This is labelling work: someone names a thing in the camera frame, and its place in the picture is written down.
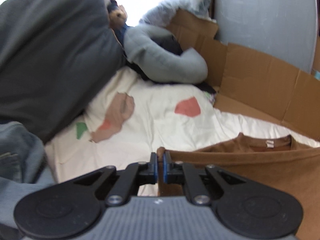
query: red shape print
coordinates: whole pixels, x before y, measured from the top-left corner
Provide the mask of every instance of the red shape print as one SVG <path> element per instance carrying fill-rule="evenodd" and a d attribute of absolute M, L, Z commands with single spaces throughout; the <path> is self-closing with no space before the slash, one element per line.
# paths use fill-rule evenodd
<path fill-rule="evenodd" d="M 108 119 L 105 119 L 103 124 L 100 125 L 100 127 L 98 128 L 98 130 L 108 130 L 111 127 L 111 122 Z"/>
<path fill-rule="evenodd" d="M 183 114 L 189 117 L 195 117 L 201 114 L 201 109 L 197 99 L 195 97 L 192 97 L 187 100 L 180 101 L 177 104 L 174 112 L 175 114 Z"/>

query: denim fabric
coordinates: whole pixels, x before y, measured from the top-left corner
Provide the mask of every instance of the denim fabric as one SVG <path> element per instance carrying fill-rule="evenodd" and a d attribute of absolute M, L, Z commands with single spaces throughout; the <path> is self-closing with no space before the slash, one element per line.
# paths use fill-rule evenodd
<path fill-rule="evenodd" d="M 54 184 L 41 140 L 19 122 L 0 124 L 0 237 L 16 240 L 13 210 L 24 196 Z"/>

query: screw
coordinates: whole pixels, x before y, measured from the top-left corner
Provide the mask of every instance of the screw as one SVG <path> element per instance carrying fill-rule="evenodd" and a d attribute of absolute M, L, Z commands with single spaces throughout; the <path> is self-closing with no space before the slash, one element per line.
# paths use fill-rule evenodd
<path fill-rule="evenodd" d="M 198 195 L 193 199 L 199 205 L 205 205 L 210 202 L 210 198 L 206 195 Z"/>
<path fill-rule="evenodd" d="M 119 195 L 111 195 L 108 197 L 108 203 L 111 205 L 118 205 L 122 202 L 123 198 Z"/>

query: brown shirt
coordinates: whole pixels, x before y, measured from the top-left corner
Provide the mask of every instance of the brown shirt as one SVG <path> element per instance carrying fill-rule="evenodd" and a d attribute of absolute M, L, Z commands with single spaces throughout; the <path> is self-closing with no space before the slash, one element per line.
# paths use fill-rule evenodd
<path fill-rule="evenodd" d="M 163 147 L 157 150 L 160 161 L 164 151 Z M 293 195 L 304 210 L 297 237 L 320 239 L 320 148 L 300 144 L 291 135 L 266 140 L 240 133 L 233 140 L 195 152 L 169 152 L 174 162 L 193 163 L 197 168 L 215 164 Z M 182 195 L 179 185 L 163 183 L 162 174 L 162 165 L 159 165 L 160 195 Z"/>

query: white blanket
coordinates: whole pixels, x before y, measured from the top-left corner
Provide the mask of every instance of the white blanket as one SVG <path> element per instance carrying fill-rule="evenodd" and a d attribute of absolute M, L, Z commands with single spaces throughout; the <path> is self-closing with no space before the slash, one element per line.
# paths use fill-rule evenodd
<path fill-rule="evenodd" d="M 135 109 L 122 130 L 110 139 L 94 143 L 90 132 L 102 123 L 114 95 L 126 92 L 134 98 Z M 195 97 L 201 114 L 188 117 L 175 114 L 176 105 Z M 88 130 L 77 139 L 77 126 Z M 171 150 L 193 151 L 235 138 L 240 132 L 255 138 L 278 138 L 292 134 L 312 147 L 320 143 L 287 128 L 250 117 L 223 113 L 212 107 L 204 93 L 192 85 L 155 85 L 144 82 L 130 68 L 117 72 L 69 127 L 46 145 L 56 179 L 63 182 L 106 165 L 124 169 L 133 162 L 148 161 L 160 146 Z M 157 186 L 140 187 L 139 195 L 157 195 Z"/>

